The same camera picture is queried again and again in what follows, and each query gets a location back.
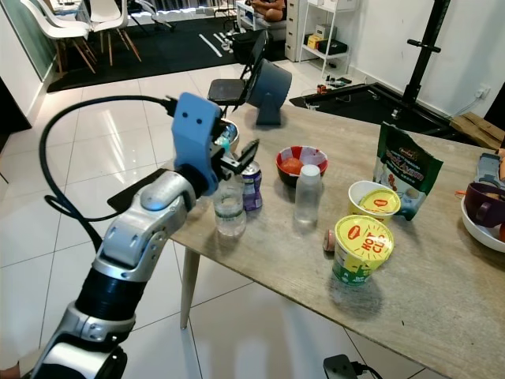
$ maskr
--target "tomato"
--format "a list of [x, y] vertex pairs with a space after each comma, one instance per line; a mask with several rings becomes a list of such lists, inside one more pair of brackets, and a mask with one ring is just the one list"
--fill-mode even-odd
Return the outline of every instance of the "tomato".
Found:
[[499, 227], [499, 240], [505, 242], [505, 223], [502, 223], [502, 226]]
[[281, 163], [281, 168], [288, 174], [299, 175], [303, 163], [296, 158], [290, 157]]

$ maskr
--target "white tile floor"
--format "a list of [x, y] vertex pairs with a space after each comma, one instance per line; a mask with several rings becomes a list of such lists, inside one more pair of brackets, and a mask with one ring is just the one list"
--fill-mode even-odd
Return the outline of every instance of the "white tile floor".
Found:
[[[294, 75], [288, 99], [314, 92], [320, 82], [309, 63], [279, 65]], [[37, 148], [49, 118], [72, 103], [106, 95], [205, 97], [213, 79], [240, 72], [230, 65], [49, 94], [34, 128], [11, 136], [0, 159], [10, 180], [0, 202], [0, 368], [47, 342], [94, 256], [80, 226], [43, 201], [48, 187]], [[90, 217], [113, 212], [108, 197], [174, 155], [164, 110], [138, 102], [75, 111], [55, 126], [49, 145], [56, 182]], [[95, 226], [103, 235], [107, 225]], [[323, 359], [337, 354], [367, 362], [384, 379], [439, 377], [205, 258], [191, 325], [181, 331], [183, 261], [182, 246], [167, 243], [137, 309], [136, 329], [123, 344], [129, 353], [124, 377], [322, 379]]]

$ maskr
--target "black rug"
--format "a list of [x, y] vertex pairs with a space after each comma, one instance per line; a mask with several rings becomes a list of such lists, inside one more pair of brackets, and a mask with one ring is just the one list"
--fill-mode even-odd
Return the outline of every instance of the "black rug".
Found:
[[[214, 33], [225, 32], [223, 17], [178, 21], [173, 32], [163, 26], [143, 25], [146, 35], [139, 26], [127, 29], [130, 38], [139, 51], [139, 62], [132, 51], [126, 50], [116, 31], [111, 31], [113, 65], [109, 65], [107, 34], [103, 35], [104, 54], [100, 53], [98, 34], [89, 36], [89, 43], [97, 53], [96, 74], [86, 66], [76, 49], [69, 49], [69, 72], [49, 85], [48, 92], [64, 89], [126, 81], [139, 77], [152, 77], [166, 73], [205, 69], [208, 67], [237, 63], [233, 54], [224, 51]], [[221, 53], [219, 57], [200, 37], [208, 39]], [[284, 59], [285, 41], [275, 41], [267, 58], [271, 61]]]
[[[307, 108], [304, 96], [290, 99], [290, 102], [296, 107]], [[431, 122], [413, 112], [404, 111], [400, 119], [393, 119], [391, 113], [395, 109], [396, 104], [387, 98], [377, 100], [368, 91], [327, 98], [317, 103], [312, 103], [312, 105], [319, 106], [317, 108], [319, 112], [371, 122], [372, 124], [388, 122], [410, 132], [425, 133], [436, 128]], [[452, 135], [453, 133], [455, 133], [455, 130], [451, 129], [449, 133], [441, 132], [435, 134], [435, 136], [445, 138], [446, 134], [451, 134], [451, 137], [448, 139], [452, 141], [474, 144], [463, 134], [456, 133], [456, 136], [454, 136]]]

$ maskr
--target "soda can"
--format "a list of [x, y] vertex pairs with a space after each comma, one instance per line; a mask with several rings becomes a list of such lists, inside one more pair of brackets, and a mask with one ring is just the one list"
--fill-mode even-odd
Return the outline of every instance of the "soda can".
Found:
[[261, 169], [257, 162], [252, 161], [245, 170], [242, 171], [242, 179], [244, 180], [244, 209], [253, 211], [263, 205], [261, 199], [260, 184], [261, 184]]

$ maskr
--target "plastic bottle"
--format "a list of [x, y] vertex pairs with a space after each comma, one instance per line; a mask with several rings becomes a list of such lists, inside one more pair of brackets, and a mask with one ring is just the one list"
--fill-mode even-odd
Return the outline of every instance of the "plastic bottle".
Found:
[[315, 223], [323, 183], [318, 166], [306, 164], [301, 168], [300, 178], [297, 180], [297, 192], [294, 201], [294, 218], [302, 223]]
[[[222, 146], [227, 155], [230, 153], [230, 144]], [[218, 232], [222, 235], [240, 235], [245, 229], [245, 210], [242, 194], [244, 182], [240, 175], [234, 175], [227, 181], [221, 181], [214, 193], [215, 223]]]

